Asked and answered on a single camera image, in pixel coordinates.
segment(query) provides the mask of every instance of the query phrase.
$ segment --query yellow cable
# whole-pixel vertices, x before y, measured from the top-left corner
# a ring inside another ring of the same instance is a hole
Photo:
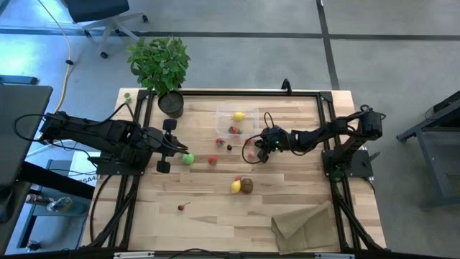
[[[63,33],[64,38],[65,38],[65,40],[67,41],[67,45],[68,45],[68,47],[69,47],[69,59],[68,59],[68,60],[72,60],[72,48],[70,47],[69,39],[67,38],[67,35],[65,34],[63,28],[59,25],[59,22],[56,21],[56,19],[55,19],[54,16],[50,13],[50,11],[48,11],[48,9],[45,7],[45,5],[44,5],[40,0],[38,0],[38,2],[40,2],[40,4],[43,6],[43,8],[45,8],[46,12],[51,16],[51,18],[52,18],[52,19],[55,21],[55,23],[58,25],[60,31]],[[64,97],[65,97],[65,91],[67,90],[67,79],[69,78],[69,74],[70,74],[70,64],[67,64],[67,70],[65,71],[65,77],[64,77],[63,92],[62,92],[61,95],[60,95],[59,104],[57,104],[57,107],[56,107],[56,109],[54,110],[53,113],[57,112],[57,111],[59,110],[59,108],[63,105]]]

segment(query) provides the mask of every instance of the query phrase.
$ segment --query clear plastic container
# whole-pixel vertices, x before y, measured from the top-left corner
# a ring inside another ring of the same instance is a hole
[[[239,122],[233,120],[235,112],[244,113],[244,119]],[[229,128],[231,126],[235,126],[243,132],[241,134],[230,133]],[[225,139],[235,137],[247,139],[259,134],[259,109],[248,106],[219,105],[216,111],[216,131],[219,137]]]

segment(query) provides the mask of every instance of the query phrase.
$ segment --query plant pot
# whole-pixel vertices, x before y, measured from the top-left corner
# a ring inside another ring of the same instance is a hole
[[[158,99],[158,106],[170,118],[177,119],[184,112],[184,98],[178,91],[171,91]]]

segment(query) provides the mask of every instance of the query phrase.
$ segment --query yellow lemon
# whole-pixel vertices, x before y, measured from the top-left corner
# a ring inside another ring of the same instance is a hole
[[[242,112],[235,112],[235,114],[233,115],[233,120],[236,121],[236,122],[240,122],[244,119],[246,115],[244,115],[244,113]]]
[[[237,194],[242,189],[242,182],[240,180],[231,184],[231,193]]]

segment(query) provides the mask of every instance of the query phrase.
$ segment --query white cable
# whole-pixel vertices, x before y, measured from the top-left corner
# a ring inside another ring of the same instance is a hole
[[[63,33],[64,38],[65,38],[65,40],[67,41],[67,45],[68,45],[68,47],[69,47],[69,58],[68,58],[68,60],[72,60],[72,47],[70,46],[69,39],[67,38],[67,35],[65,34],[63,28],[60,26],[59,22],[56,21],[56,19],[55,19],[54,16],[50,13],[50,11],[48,11],[48,9],[45,7],[45,5],[44,5],[40,0],[38,0],[38,2],[43,6],[43,8],[45,8],[45,11],[51,16],[51,18],[52,18],[52,19],[55,21],[55,23],[58,25],[60,31]],[[57,112],[57,111],[59,110],[59,108],[63,105],[64,97],[65,97],[65,92],[66,92],[66,90],[67,90],[67,80],[68,80],[68,78],[69,78],[69,74],[70,74],[70,64],[67,64],[67,70],[65,71],[65,77],[64,77],[63,92],[62,92],[61,95],[60,95],[59,103],[57,104],[56,109],[54,110],[53,113]]]
[[[63,143],[65,143],[65,142],[74,142],[74,141],[73,141],[73,140],[63,140]],[[51,147],[51,146],[52,146],[52,145],[49,144],[49,145],[46,145],[46,146],[44,146],[44,147],[41,147],[41,148],[39,148],[39,149],[37,149],[37,150],[34,150],[34,151],[30,152],[30,153],[27,153],[26,157],[28,157],[28,156],[30,156],[30,155],[35,155],[35,154],[39,153],[40,151],[44,150],[45,148]]]

